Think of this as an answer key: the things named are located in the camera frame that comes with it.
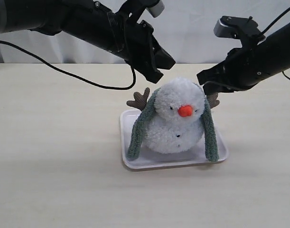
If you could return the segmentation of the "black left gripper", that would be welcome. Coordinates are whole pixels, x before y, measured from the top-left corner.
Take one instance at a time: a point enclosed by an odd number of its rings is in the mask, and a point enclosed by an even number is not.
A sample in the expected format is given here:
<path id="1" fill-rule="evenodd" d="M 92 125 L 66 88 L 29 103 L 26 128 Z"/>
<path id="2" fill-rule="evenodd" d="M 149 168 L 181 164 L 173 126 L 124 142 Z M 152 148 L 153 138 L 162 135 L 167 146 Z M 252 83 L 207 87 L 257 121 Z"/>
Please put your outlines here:
<path id="1" fill-rule="evenodd" d="M 137 23 L 133 16 L 122 11 L 109 12 L 107 18 L 114 41 L 111 51 L 141 73 L 147 81 L 157 83 L 163 77 L 157 68 L 170 70 L 175 65 L 174 58 L 153 36 L 154 29 L 148 22 L 142 20 Z"/>

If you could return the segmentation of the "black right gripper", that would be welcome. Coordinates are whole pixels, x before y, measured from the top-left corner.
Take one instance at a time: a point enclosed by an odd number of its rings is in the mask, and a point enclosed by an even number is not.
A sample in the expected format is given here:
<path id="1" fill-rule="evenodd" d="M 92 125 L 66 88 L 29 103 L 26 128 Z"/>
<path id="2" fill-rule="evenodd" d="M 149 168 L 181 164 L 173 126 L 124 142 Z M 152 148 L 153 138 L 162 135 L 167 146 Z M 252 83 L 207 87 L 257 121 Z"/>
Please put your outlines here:
<path id="1" fill-rule="evenodd" d="M 261 46 L 235 48 L 224 61 L 196 76 L 206 95 L 249 90 L 268 78 L 268 52 Z"/>

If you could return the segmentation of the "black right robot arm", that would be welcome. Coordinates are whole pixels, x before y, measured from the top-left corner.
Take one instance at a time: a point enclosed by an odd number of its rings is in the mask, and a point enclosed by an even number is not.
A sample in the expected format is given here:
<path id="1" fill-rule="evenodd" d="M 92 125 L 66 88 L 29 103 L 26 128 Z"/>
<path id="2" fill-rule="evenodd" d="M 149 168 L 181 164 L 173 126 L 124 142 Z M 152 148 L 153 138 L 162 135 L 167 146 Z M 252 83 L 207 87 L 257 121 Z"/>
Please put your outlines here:
<path id="1" fill-rule="evenodd" d="M 226 59 L 197 74 L 206 95 L 246 91 L 290 69 L 290 23 L 247 49 L 234 48 Z"/>

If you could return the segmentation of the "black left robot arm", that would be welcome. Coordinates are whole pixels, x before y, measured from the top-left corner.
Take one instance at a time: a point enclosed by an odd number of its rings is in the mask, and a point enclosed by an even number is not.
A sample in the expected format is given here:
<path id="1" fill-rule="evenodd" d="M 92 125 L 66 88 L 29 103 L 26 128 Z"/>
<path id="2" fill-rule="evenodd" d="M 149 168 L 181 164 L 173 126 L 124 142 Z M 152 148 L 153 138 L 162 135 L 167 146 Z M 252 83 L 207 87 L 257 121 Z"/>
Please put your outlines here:
<path id="1" fill-rule="evenodd" d="M 0 34 L 64 32 L 123 59 L 157 83 L 175 60 L 155 39 L 153 26 L 140 17 L 144 11 L 158 17 L 163 10 L 160 0 L 127 0 L 117 12 L 99 0 L 0 0 Z"/>

